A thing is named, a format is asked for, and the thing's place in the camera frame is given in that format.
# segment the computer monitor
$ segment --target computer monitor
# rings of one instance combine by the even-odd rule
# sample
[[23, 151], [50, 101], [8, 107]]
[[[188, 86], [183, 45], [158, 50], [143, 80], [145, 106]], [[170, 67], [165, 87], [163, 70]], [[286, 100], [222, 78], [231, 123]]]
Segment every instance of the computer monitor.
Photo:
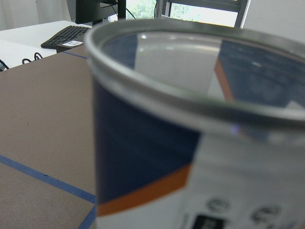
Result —
[[118, 12], [118, 5], [103, 4], [102, 0], [76, 0], [75, 23], [93, 24], [101, 22], [104, 18]]

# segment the silver metal rim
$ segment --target silver metal rim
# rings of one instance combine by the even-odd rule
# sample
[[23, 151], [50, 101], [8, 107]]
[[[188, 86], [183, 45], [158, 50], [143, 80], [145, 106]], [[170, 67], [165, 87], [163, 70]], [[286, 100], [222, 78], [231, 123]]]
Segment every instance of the silver metal rim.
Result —
[[260, 32], [198, 22], [162, 19], [114, 22], [93, 28], [85, 37], [85, 45], [89, 55], [93, 60], [98, 61], [103, 71], [114, 80], [124, 83], [140, 93], [197, 115], [268, 129], [305, 130], [305, 112], [294, 110], [284, 112], [281, 108], [243, 102], [225, 103], [208, 98], [202, 94], [164, 84], [137, 73], [119, 64], [101, 52], [99, 48], [115, 38], [146, 31], [206, 34], [221, 37], [223, 40], [262, 46], [273, 52], [283, 52], [302, 62], [305, 61], [305, 45]]

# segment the blue line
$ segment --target blue line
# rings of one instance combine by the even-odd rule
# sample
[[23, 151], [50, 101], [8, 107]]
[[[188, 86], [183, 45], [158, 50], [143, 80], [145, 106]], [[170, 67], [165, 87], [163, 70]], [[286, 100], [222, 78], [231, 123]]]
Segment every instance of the blue line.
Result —
[[78, 54], [74, 54], [74, 53], [71, 53], [71, 52], [67, 52], [67, 51], [63, 51], [63, 52], [66, 53], [66, 54], [72, 55], [72, 56], [77, 56], [77, 57], [81, 57], [83, 59], [88, 59], [88, 57], [81, 56], [81, 55], [78, 55]]
[[84, 221], [81, 223], [81, 225], [78, 227], [78, 229], [89, 229], [89, 227], [92, 225], [96, 218], [96, 208], [95, 206], [91, 209], [91, 211], [88, 213]]
[[0, 155], [0, 163], [3, 163], [11, 168], [14, 168], [26, 175], [29, 175], [33, 178], [36, 178], [40, 181], [43, 181], [49, 185], [52, 185], [54, 187], [60, 188], [63, 191], [69, 192], [79, 198], [82, 198], [90, 203], [95, 204], [95, 195], [86, 192], [80, 188], [77, 188], [75, 186], [69, 185], [63, 181], [60, 181], [58, 179], [55, 179], [53, 177], [50, 177], [46, 174], [43, 174], [35, 169], [32, 169], [30, 167], [27, 167], [23, 164], [20, 164], [16, 161], [13, 161], [5, 156]]

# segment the metal can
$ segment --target metal can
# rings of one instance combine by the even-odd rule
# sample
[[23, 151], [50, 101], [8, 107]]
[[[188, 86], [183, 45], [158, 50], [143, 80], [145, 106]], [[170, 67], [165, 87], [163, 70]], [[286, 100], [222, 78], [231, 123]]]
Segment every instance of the metal can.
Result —
[[85, 41], [98, 228], [302, 227], [303, 44], [157, 19]]

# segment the gray window frame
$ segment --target gray window frame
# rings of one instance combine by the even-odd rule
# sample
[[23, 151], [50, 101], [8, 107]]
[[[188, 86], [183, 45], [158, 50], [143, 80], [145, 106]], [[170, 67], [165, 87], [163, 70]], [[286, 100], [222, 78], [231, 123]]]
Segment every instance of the gray window frame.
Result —
[[190, 6], [199, 6], [216, 10], [225, 10], [237, 12], [237, 18], [234, 27], [241, 28], [247, 4], [250, 0], [162, 0], [162, 14], [170, 17], [172, 3], [178, 3]]

